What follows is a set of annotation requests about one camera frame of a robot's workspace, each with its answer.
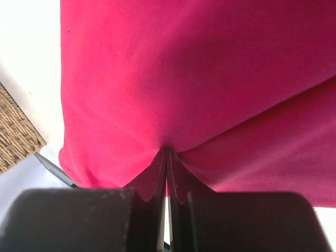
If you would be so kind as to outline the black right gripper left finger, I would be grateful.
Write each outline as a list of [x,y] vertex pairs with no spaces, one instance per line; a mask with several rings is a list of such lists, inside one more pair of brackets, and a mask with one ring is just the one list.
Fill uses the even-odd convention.
[[126,251],[164,250],[166,153],[159,150],[151,164],[125,188],[133,192]]

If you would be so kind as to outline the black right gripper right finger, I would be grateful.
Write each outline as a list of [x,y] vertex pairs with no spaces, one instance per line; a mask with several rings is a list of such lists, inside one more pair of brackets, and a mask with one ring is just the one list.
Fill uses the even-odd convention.
[[188,196],[207,195],[215,191],[192,174],[172,149],[167,150],[167,190],[171,251],[196,251],[192,206]]

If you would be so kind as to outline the pink t shirt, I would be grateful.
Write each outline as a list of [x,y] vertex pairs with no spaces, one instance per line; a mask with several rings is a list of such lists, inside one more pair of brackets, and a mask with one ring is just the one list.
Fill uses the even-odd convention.
[[162,148],[216,191],[335,207],[335,1],[61,1],[59,162],[122,187]]

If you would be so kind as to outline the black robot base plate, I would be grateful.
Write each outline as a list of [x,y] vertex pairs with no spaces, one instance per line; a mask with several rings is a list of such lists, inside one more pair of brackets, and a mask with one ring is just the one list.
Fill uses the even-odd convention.
[[61,168],[53,164],[53,162],[49,161],[47,158],[42,156],[39,153],[35,153],[34,156],[37,160],[55,177],[65,183],[67,186],[72,188],[79,188],[80,186],[75,183]]

